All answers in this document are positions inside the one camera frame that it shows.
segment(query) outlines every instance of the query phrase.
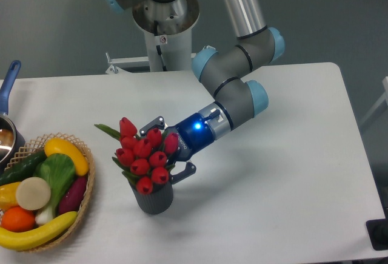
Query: orange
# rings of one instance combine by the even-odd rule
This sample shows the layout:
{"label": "orange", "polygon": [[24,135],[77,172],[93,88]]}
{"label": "orange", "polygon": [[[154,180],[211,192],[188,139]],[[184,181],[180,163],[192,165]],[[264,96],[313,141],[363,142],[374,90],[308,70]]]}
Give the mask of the orange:
{"label": "orange", "polygon": [[20,206],[10,208],[1,219],[1,227],[11,232],[26,232],[34,228],[35,215]]}

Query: woven basket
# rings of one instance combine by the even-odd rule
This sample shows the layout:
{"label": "woven basket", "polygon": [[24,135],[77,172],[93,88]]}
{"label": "woven basket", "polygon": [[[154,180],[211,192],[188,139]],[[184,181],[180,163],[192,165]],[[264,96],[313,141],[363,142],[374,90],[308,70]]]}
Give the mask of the woven basket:
{"label": "woven basket", "polygon": [[[89,163],[89,173],[88,173],[88,180],[87,180],[87,187],[84,194],[84,199],[79,207],[77,218],[74,222],[74,224],[69,227],[68,230],[66,230],[64,233],[59,235],[57,238],[32,249],[25,250],[23,252],[41,252],[45,251],[51,248],[54,248],[58,246],[60,243],[62,243],[68,236],[72,234],[72,232],[79,226],[81,223],[82,218],[84,217],[85,211],[87,209],[88,203],[90,201],[90,196],[92,194],[93,184],[95,181],[95,163],[93,160],[92,153],[90,152],[90,149],[87,147],[87,145],[81,141],[79,138],[76,138],[73,135],[67,135],[67,134],[49,134],[49,135],[43,135],[41,137],[37,137],[34,140],[30,140],[29,143],[26,143],[24,147],[19,148],[19,152],[15,153],[14,157],[11,159],[11,161],[8,163],[6,169],[12,168],[13,165],[15,165],[17,162],[21,161],[23,158],[29,156],[30,154],[42,150],[44,148],[44,145],[46,141],[48,141],[51,138],[62,138],[65,139],[71,143],[73,143],[85,156]],[[3,215],[3,211],[0,209],[0,219]]]}

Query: yellow banana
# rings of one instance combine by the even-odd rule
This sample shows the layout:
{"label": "yellow banana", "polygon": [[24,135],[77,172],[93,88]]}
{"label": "yellow banana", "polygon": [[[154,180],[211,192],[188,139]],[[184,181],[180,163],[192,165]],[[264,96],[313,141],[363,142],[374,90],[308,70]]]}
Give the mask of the yellow banana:
{"label": "yellow banana", "polygon": [[0,228],[0,246],[17,251],[35,248],[60,235],[75,222],[76,218],[77,212],[70,211],[27,232],[10,232]]}

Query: red tulip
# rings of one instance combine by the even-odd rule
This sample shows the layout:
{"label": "red tulip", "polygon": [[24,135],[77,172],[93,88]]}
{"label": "red tulip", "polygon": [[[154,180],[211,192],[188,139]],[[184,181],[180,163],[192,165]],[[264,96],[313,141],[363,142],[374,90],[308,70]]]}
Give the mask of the red tulip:
{"label": "red tulip", "polygon": [[176,150],[178,150],[178,134],[171,132],[164,140],[164,152],[166,155],[171,155]]}
{"label": "red tulip", "polygon": [[167,163],[167,156],[164,152],[156,151],[149,158],[151,167],[164,166]]}
{"label": "red tulip", "polygon": [[150,164],[146,159],[137,159],[131,164],[131,172],[135,175],[145,175],[150,169]]}
{"label": "red tulip", "polygon": [[164,167],[156,167],[152,170],[151,181],[156,184],[164,184],[169,180],[169,173]]}
{"label": "red tulip", "polygon": [[151,141],[152,147],[158,147],[162,143],[162,133],[157,127],[147,132],[147,138]]}
{"label": "red tulip", "polygon": [[122,137],[134,137],[138,133],[136,126],[126,117],[120,120],[120,135]]}
{"label": "red tulip", "polygon": [[132,150],[130,149],[117,149],[116,150],[117,159],[119,162],[125,166],[130,167],[133,161],[135,160],[135,156],[133,155]]}
{"label": "red tulip", "polygon": [[144,176],[136,183],[136,190],[141,194],[150,194],[152,192],[152,181],[149,177]]}
{"label": "red tulip", "polygon": [[133,149],[138,140],[135,137],[120,137],[120,143],[123,149]]}
{"label": "red tulip", "polygon": [[148,158],[148,156],[151,154],[151,151],[152,145],[148,138],[139,140],[135,144],[135,147],[133,147],[133,154],[139,158]]}

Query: yellow squash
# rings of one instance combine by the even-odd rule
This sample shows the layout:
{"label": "yellow squash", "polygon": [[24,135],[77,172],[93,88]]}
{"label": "yellow squash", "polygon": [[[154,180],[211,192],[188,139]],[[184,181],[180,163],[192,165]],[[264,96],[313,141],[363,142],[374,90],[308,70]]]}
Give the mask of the yellow squash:
{"label": "yellow squash", "polygon": [[68,155],[73,160],[77,176],[84,176],[89,171],[89,164],[81,151],[74,144],[63,138],[49,139],[44,145],[44,152],[46,156],[58,153]]}
{"label": "yellow squash", "polygon": [[16,201],[16,189],[19,185],[20,182],[15,182],[0,186],[0,209],[6,211],[18,205]]}
{"label": "yellow squash", "polygon": [[62,234],[75,222],[76,218],[77,212],[70,211],[27,232],[10,232],[0,228],[0,246],[17,251],[35,248]]}

